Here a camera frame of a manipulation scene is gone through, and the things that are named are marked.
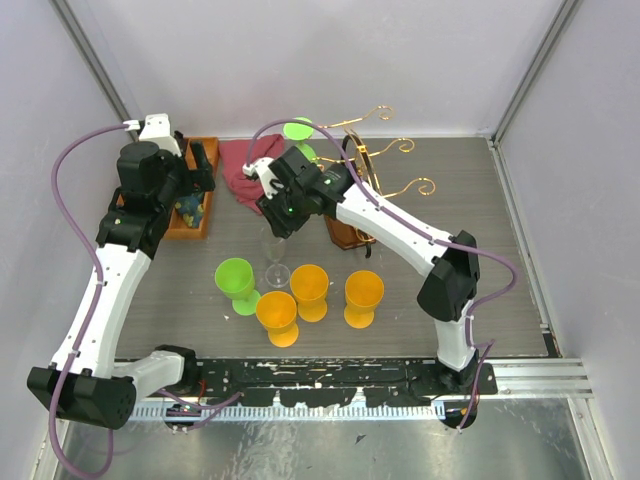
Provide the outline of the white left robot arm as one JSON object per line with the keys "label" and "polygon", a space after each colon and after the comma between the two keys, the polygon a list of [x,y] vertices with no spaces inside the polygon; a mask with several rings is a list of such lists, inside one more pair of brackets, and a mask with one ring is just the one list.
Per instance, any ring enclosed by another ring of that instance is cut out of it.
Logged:
{"label": "white left robot arm", "polygon": [[134,405],[169,388],[178,396],[200,384],[196,353],[161,345],[124,367],[115,351],[131,301],[167,232],[181,197],[213,191],[214,168],[200,140],[133,142],[117,160],[120,185],[100,222],[91,274],[63,344],[46,367],[34,367],[29,391],[59,419],[117,430]]}

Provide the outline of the clear wine glass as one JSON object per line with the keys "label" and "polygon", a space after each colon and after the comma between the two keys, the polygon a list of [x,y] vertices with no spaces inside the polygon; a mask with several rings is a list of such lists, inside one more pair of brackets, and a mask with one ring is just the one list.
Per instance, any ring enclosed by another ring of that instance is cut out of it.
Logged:
{"label": "clear wine glass", "polygon": [[269,286],[284,289],[290,280],[290,270],[282,263],[286,251],[286,241],[273,235],[268,227],[261,231],[261,245],[270,265],[265,272],[265,280]]}

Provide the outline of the green plastic wine glass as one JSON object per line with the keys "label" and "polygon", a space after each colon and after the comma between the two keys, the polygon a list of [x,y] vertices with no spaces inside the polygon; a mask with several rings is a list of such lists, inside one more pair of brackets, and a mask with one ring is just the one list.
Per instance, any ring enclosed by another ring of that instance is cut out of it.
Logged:
{"label": "green plastic wine glass", "polygon": [[[296,117],[296,120],[311,122],[306,117]],[[313,135],[314,129],[308,125],[302,125],[296,122],[287,122],[282,128],[283,135],[294,143],[294,146],[304,155],[311,163],[317,162],[317,155],[314,149],[307,143]]]}
{"label": "green plastic wine glass", "polygon": [[251,316],[261,294],[256,290],[256,280],[251,264],[243,258],[224,260],[214,274],[216,286],[231,300],[233,310],[241,316]]}

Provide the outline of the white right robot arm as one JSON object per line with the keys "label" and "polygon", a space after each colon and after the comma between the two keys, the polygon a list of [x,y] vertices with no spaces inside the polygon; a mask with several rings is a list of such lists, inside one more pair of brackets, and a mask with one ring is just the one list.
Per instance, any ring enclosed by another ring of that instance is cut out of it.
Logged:
{"label": "white right robot arm", "polygon": [[272,233],[288,238],[313,215],[326,215],[374,237],[408,262],[424,279],[420,308],[436,327],[438,379],[459,394],[473,381],[479,353],[470,338],[469,313],[480,278],[475,238],[429,226],[356,181],[343,163],[322,170],[295,147],[280,157],[243,166],[263,193],[256,204]]}

